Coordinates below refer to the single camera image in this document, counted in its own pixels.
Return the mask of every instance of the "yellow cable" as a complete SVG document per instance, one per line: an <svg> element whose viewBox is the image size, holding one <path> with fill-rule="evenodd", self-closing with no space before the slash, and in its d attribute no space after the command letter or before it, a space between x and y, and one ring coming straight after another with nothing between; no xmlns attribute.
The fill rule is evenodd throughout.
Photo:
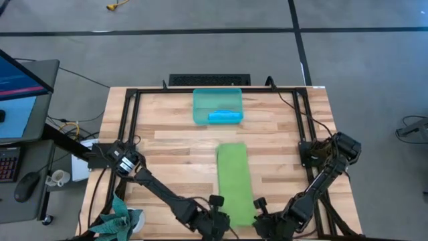
<svg viewBox="0 0 428 241"><path fill-rule="evenodd" d="M78 138L79 132L80 132L80 128L79 128L79 125L77 123L66 123L66 124L60 126L60 128L58 130L61 131L64 127L69 126L69 125L74 125L77 128L76 136L74 137L74 140L76 140Z"/></svg>
<svg viewBox="0 0 428 241"><path fill-rule="evenodd" d="M129 0L125 0L123 2L116 3L116 4L110 4L110 5L107 5L106 7L107 7L108 10L114 11L114 10L116 10L117 7L119 7L120 5L123 5L123 4L127 3L127 2L129 2Z"/></svg>

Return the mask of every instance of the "computer monitor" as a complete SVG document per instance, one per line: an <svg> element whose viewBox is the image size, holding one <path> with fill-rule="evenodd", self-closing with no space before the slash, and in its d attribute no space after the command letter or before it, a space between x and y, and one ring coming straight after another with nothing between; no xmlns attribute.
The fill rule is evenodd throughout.
<svg viewBox="0 0 428 241"><path fill-rule="evenodd" d="M54 89L0 50L0 101L52 93Z"/></svg>

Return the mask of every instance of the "black metal frame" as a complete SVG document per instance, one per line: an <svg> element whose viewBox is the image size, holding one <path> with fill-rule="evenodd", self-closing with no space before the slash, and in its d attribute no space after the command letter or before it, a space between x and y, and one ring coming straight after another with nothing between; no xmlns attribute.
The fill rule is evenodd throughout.
<svg viewBox="0 0 428 241"><path fill-rule="evenodd" d="M298 124L299 134L300 134L300 142L306 141L306 134L304 130L303 120L302 120L302 112L300 111L300 103L299 103L299 97L298 95L302 96L304 107L306 109L307 117L308 117L308 125L309 125L309 131L310 131L310 137L311 139L316 138L315 128L313 120L308 116L311 115L310 112L310 103L308 99L308 92L306 90L306 87L293 87L293 88L282 88L277 87L272 80L272 78L268 77L265 83L265 86L268 87L261 87L261 88L246 88L241 87L241 90L243 93L290 93L293 96L293 103L295 106L295 112L296 112L296 120ZM131 123L130 123L130 130L128 135L128 142L133 143L135 136L135 128L136 128L136 122L137 122L137 116L140 108L140 99L142 94L160 94L160 93L192 93L195 88L168 88L163 82L163 88L147 88L147 89L135 89L130 88L126 90L126 96L124 101L124 107L122 111L122 119L120 120L120 127L118 132L118 139L123 141L124 138L124 131L125 131L125 125L126 125L126 117L129 111L130 106L130 100L132 97L134 97L134 109L132 110L132 116L131 116ZM306 174L308 178L308 182L311 183L314 180L314 172L311 167L305 167ZM108 191L106 196L106 202L113 197L114 192L114 184L116 183L116 176L115 174L111 174L110 176L110 182L108 185ZM325 194L327 200L330 200L328 193ZM336 225L334 225L334 222L330 215L328 217L328 223L330 228L330 234L337 235L336 231ZM320 214L320 208L319 205L316 204L316 207L314 209L314 219L316 224L316 232L319 237L324 235L324 230L322 227L322 219Z"/></svg>

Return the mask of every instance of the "gray floor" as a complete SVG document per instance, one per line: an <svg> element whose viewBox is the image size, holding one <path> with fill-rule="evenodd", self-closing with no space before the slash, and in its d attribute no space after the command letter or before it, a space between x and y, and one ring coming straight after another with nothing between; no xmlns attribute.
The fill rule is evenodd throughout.
<svg viewBox="0 0 428 241"><path fill-rule="evenodd" d="M130 1L107 12L103 0L13 0L0 31L92 31L206 27L291 27L286 0ZM424 0L295 0L302 27L419 27ZM305 33L314 85L327 87L337 127L362 142L350 168L364 233L426 240L425 145L398 142L394 130L409 114L427 115L428 33ZM292 33L109 37L0 37L16 58L57 58L62 67L109 86L158 86L172 73L249 73L253 84L272 75L281 85L303 77ZM107 89L60 72L49 114L85 119L100 113ZM82 124L98 131L100 119ZM0 240L71 237L84 183L51 196L48 227L35 221L0 225Z"/></svg>

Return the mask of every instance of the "green plant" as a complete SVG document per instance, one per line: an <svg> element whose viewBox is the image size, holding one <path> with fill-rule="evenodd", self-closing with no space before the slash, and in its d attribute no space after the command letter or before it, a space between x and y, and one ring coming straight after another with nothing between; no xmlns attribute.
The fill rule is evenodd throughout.
<svg viewBox="0 0 428 241"><path fill-rule="evenodd" d="M100 217L104 223L91 227L89 230L99 233L97 241L128 241L132 234L132 229L138 223L142 210L128 210L123 200L114 194L113 199L114 214Z"/></svg>

